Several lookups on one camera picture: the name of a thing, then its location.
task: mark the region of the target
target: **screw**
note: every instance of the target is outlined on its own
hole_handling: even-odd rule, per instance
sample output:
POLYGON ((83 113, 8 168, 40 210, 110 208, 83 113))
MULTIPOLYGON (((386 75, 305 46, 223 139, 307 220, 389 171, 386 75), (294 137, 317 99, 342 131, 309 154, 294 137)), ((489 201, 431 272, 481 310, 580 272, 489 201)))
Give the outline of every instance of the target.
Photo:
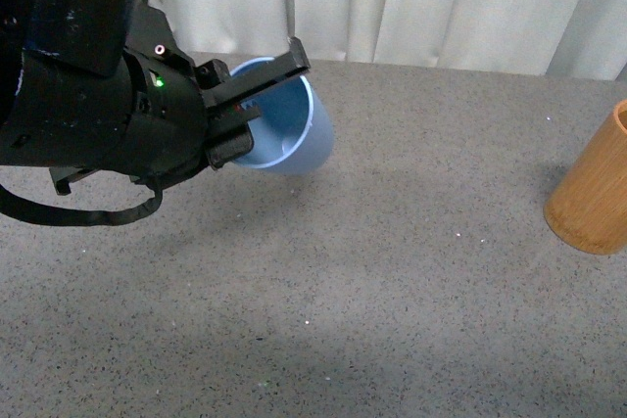
POLYGON ((2 19, 2 26, 5 29, 14 29, 18 26, 18 19, 16 19, 13 15, 5 15, 2 19))

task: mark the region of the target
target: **bamboo cup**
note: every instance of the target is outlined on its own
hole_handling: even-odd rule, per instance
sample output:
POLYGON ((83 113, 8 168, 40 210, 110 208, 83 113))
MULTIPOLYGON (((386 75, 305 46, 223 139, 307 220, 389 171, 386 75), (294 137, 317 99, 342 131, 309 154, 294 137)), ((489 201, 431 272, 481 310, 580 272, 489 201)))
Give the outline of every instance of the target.
POLYGON ((545 204, 567 244, 595 255, 627 245, 627 100, 614 107, 545 204))

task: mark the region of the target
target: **cup rim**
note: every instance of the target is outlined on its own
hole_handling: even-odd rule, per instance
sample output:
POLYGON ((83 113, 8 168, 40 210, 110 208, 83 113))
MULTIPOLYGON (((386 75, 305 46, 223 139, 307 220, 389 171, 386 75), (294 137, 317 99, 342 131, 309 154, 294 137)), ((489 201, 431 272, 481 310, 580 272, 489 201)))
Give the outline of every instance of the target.
POLYGON ((620 115, 624 112, 627 112, 627 100, 623 100, 622 102, 618 102, 614 107, 614 122, 618 125, 621 131, 624 134, 627 134, 627 126, 623 124, 623 121, 620 120, 620 115))
MULTIPOLYGON (((274 61, 274 58, 272 56, 262 56, 259 58, 253 58, 250 59, 242 64, 240 64, 239 66, 233 68, 233 70, 231 71, 231 75, 234 75, 235 73, 237 73, 238 71, 240 71, 241 69, 251 65, 251 64, 256 64, 256 63, 267 63, 269 61, 274 61)), ((287 160, 288 158, 290 158, 301 146, 301 144, 303 144, 303 141, 305 140, 305 138, 307 137, 307 135, 310 132, 310 129, 312 128, 312 121, 314 119, 314 95, 312 92, 312 86, 310 85, 309 81, 304 78, 302 75, 298 77, 302 82, 303 85, 305 86, 305 90, 307 91, 307 101, 308 101, 308 113, 307 113, 307 122, 305 124, 305 128, 303 129, 303 132, 301 132, 300 137, 298 138, 298 140, 296 141, 296 143, 294 143, 294 145, 292 146, 292 149, 289 150, 289 152, 286 152, 285 154, 283 154, 281 157, 279 157, 278 159, 275 159, 273 161, 270 162, 266 162, 266 163, 242 163, 240 162, 239 159, 236 159, 235 162, 238 165, 242 165, 245 166, 247 168, 253 168, 253 169, 264 169, 264 168, 270 168, 273 166, 277 166, 280 163, 284 162, 285 160, 287 160)))

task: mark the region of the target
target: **gray countertop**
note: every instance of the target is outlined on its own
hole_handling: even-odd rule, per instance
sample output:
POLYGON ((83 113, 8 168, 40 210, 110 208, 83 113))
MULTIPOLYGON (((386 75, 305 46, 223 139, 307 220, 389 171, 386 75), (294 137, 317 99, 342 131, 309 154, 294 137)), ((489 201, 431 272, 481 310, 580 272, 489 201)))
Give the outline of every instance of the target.
MULTIPOLYGON (((0 219, 0 414, 625 416, 627 257, 542 206, 627 83, 309 78, 337 137, 313 174, 207 170, 123 228, 0 219)), ((44 169, 0 175, 58 201, 44 169)), ((63 203, 144 196, 97 174, 63 203)))

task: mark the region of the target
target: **black cable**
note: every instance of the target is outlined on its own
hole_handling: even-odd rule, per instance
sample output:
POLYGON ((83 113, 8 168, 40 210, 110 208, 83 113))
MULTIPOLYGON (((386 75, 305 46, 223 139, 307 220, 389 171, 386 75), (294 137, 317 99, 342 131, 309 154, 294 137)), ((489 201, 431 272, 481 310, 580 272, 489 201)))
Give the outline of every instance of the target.
POLYGON ((0 185, 0 212, 21 222, 54 227, 93 227, 96 225, 126 225, 148 217, 159 209, 164 198, 157 178, 148 187, 155 197, 143 204, 124 210, 80 210, 42 205, 14 195, 0 185))

